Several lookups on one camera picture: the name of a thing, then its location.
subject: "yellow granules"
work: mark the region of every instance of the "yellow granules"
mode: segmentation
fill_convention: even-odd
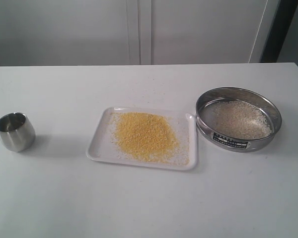
[[[168,163],[179,142],[165,117],[147,113],[117,116],[113,135],[122,152],[144,162]]]

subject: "cabinet door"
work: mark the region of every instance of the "cabinet door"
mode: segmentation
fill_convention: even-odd
[[[0,65],[139,64],[137,0],[0,0]]]
[[[140,0],[141,12],[143,1]],[[259,61],[278,2],[152,0],[150,61],[153,64]],[[140,29],[146,27],[143,21],[141,16]],[[148,54],[144,53],[148,50],[143,49],[142,41],[142,58],[147,59]]]

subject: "metal sieve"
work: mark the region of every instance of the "metal sieve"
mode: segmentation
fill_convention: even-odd
[[[218,102],[242,101],[259,109],[267,120],[270,134],[259,139],[240,139],[221,134],[214,130],[214,115],[209,108]],[[197,126],[212,143],[236,152],[256,151],[268,145],[282,125],[282,117],[276,106],[263,96],[242,88],[216,88],[202,94],[196,103]]]

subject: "white plastic tray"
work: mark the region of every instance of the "white plastic tray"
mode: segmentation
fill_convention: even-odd
[[[113,117],[116,114],[129,112],[149,113],[166,117],[180,142],[180,147],[183,148],[183,151],[176,153],[173,158],[175,161],[185,160],[187,164],[161,164],[153,162],[141,162],[135,159],[128,158],[128,155],[119,151],[119,148],[112,139],[112,132],[115,129]],[[191,114],[177,111],[125,107],[108,108],[102,114],[94,137],[89,145],[89,148],[87,149],[86,154],[88,158],[100,162],[171,170],[192,169],[197,163],[197,136],[195,117]]]

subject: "white grains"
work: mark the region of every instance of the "white grains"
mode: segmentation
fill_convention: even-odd
[[[272,131],[262,112],[241,101],[219,102],[210,105],[214,113],[212,128],[220,134],[238,139],[260,139]]]

